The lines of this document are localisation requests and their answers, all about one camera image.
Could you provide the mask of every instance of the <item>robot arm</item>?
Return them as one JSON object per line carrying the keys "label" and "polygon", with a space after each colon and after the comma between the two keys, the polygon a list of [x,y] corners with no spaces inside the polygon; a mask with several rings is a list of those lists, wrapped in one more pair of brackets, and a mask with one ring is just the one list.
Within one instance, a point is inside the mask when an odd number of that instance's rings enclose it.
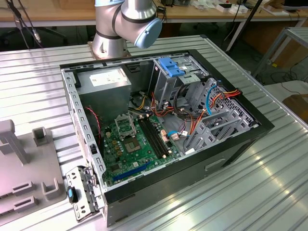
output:
{"label": "robot arm", "polygon": [[101,58],[127,55],[125,40],[145,49],[158,38],[162,22],[152,0],[96,0],[94,54]]}

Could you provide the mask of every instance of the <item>desk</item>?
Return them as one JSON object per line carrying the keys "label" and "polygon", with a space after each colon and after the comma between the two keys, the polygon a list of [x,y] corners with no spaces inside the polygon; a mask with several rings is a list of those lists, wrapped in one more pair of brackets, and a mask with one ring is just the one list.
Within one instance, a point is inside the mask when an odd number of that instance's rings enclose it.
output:
{"label": "desk", "polygon": [[[134,55],[197,49],[274,125],[235,163],[128,217],[108,230],[303,230],[308,227],[307,125],[215,44],[200,36],[159,39]],[[63,176],[85,165],[69,115],[60,64],[94,60],[87,45],[0,53],[0,120],[16,134],[52,130]],[[1,117],[1,112],[9,117]],[[68,198],[0,227],[14,230],[106,231],[101,214],[78,224]]]}
{"label": "desk", "polygon": [[[15,27],[10,11],[0,10],[0,27]],[[28,0],[27,12],[34,26],[84,26],[95,25],[95,9],[93,10],[62,10],[58,0]],[[236,22],[244,22],[250,12],[239,14]],[[299,20],[308,17],[306,11],[299,12]],[[296,13],[290,14],[293,21],[298,20]],[[222,13],[216,9],[200,11],[193,6],[167,7],[168,23],[200,23],[200,22],[231,22],[234,15]],[[289,16],[274,16],[265,10],[258,10],[253,21],[290,21]]]}

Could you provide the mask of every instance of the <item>blue cable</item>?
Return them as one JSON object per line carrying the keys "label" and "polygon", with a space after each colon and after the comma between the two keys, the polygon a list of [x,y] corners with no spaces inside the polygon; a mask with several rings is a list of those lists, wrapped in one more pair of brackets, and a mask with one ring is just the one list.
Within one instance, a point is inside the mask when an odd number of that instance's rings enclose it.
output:
{"label": "blue cable", "polygon": [[175,133],[177,133],[177,131],[170,131],[170,132],[168,133],[168,136],[170,136],[170,135],[172,135],[172,134],[175,134]]}
{"label": "blue cable", "polygon": [[206,109],[207,109],[207,112],[208,112],[209,115],[212,115],[211,109],[210,109],[210,106],[209,106],[210,94],[211,94],[211,90],[214,89],[215,87],[217,87],[217,85],[212,86],[210,88],[210,90],[208,90],[207,96],[206,96]]}

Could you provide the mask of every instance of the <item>slotted aluminum surface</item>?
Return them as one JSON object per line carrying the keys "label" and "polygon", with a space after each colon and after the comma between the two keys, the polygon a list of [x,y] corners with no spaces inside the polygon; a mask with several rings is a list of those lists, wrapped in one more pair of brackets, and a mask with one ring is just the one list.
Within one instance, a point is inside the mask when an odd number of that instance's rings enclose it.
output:
{"label": "slotted aluminum surface", "polygon": [[[200,36],[159,39],[133,55],[197,49],[276,126],[236,163],[108,230],[307,230],[308,135],[290,112],[234,61]],[[84,165],[68,113],[59,64],[93,60],[87,45],[0,54],[0,120],[16,134],[50,128],[63,176]],[[68,199],[0,230],[107,230],[100,214],[77,224]]]}

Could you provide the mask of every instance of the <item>ram slot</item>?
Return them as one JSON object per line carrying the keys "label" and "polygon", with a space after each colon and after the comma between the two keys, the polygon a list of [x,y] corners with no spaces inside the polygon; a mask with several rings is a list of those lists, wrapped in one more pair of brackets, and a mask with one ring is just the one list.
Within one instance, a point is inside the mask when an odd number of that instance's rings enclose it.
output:
{"label": "ram slot", "polygon": [[150,143],[150,146],[153,148],[157,158],[161,159],[164,157],[164,155],[169,155],[167,148],[165,147],[162,139],[157,134],[157,131],[152,125],[152,123],[148,119],[139,120],[138,123],[146,139]]}

